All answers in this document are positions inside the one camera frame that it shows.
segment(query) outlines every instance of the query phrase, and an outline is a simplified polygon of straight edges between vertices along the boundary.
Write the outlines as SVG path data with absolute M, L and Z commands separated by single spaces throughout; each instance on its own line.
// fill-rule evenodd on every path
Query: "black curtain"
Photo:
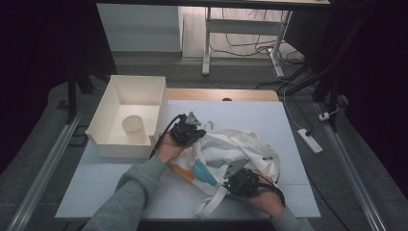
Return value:
M 408 196 L 408 14 L 405 1 L 380 0 L 341 67 L 346 116 Z
M 0 172 L 36 125 L 48 92 L 67 81 L 68 70 L 87 66 L 115 73 L 96 6 L 84 2 L 0 1 Z

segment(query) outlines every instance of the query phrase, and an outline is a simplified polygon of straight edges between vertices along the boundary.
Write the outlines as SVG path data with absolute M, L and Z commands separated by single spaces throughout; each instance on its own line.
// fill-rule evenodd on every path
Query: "metal rail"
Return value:
M 36 179 L 31 185 L 30 190 L 27 191 L 27 194 L 21 202 L 17 212 L 15 213 L 12 222 L 9 224 L 9 227 L 7 228 L 8 231 L 24 230 L 27 226 L 31 215 L 36 209 L 38 202 L 45 188 L 47 187 L 55 168 L 57 167 L 58 162 L 63 156 L 69 139 L 71 138 L 79 120 L 82 117 L 84 108 L 85 107 L 83 105 L 76 116 L 72 119 L 71 123 L 64 126 L 57 141 L 54 143 L 54 146 L 48 154 L 47 159 L 39 170 Z
M 322 111 L 317 103 L 315 103 L 315 107 L 319 114 L 321 114 Z M 327 122 L 324 122 L 324 129 L 326 130 L 327 136 L 333 144 L 333 147 L 339 157 L 340 163 L 344 168 L 345 175 L 347 176 L 348 181 L 350 182 L 350 185 L 354 190 L 354 193 L 362 204 L 363 211 L 366 214 L 371 229 L 375 231 L 386 231 L 387 228 L 384 224 L 384 221 L 378 213 L 377 207 L 375 206 L 369 192 L 364 186 L 356 167 L 354 166 L 352 160 L 348 155 L 348 152 L 345 150 L 343 142 L 340 139 L 339 135 L 333 131 L 332 127 Z

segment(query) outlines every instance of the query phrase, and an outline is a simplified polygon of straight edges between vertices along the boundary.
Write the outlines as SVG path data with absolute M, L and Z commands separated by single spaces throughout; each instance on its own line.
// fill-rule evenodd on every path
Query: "metal stand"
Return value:
M 277 58 L 279 46 L 285 35 L 288 26 L 289 18 L 292 12 L 286 12 L 283 21 L 248 21 L 248 20 L 233 20 L 233 19 L 211 19 L 211 8 L 209 7 L 206 15 L 206 37 L 204 44 L 203 68 L 202 75 L 210 74 L 210 34 L 225 33 L 225 34 L 241 34 L 241 35 L 264 35 L 277 36 L 276 44 L 273 49 L 269 49 L 269 55 L 273 63 L 276 75 L 284 77 L 284 73 L 280 62 Z

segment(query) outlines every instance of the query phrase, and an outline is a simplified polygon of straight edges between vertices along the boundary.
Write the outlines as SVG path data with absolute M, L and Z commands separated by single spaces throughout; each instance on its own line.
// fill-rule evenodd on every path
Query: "hand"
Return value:
M 157 158 L 163 164 L 168 164 L 172 160 L 176 159 L 180 154 L 187 148 L 191 146 L 180 146 L 178 145 L 172 138 L 169 133 L 164 134 L 164 137 L 162 139 L 162 143 L 160 144 L 160 147 L 157 151 Z
M 273 182 L 272 178 L 266 177 L 268 181 Z M 269 184 L 264 178 L 259 177 L 260 183 Z M 283 206 L 279 195 L 271 190 L 263 187 L 258 187 L 255 194 L 249 198 L 245 198 L 249 203 L 251 203 L 255 208 L 261 210 L 262 212 L 275 218 L 282 214 L 285 207 Z

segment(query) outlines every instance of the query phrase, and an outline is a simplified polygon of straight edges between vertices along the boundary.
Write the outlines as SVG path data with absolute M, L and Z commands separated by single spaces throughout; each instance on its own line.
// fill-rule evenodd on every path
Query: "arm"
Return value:
M 268 183 L 260 177 L 260 182 Z M 291 210 L 282 205 L 279 196 L 268 189 L 258 188 L 254 196 L 247 198 L 249 203 L 270 215 L 277 231 L 314 231 L 306 218 L 296 218 Z
M 157 154 L 143 165 L 135 164 L 119 179 L 115 193 L 96 211 L 83 230 L 136 230 L 141 212 L 161 186 L 166 164 L 186 147 L 166 134 Z

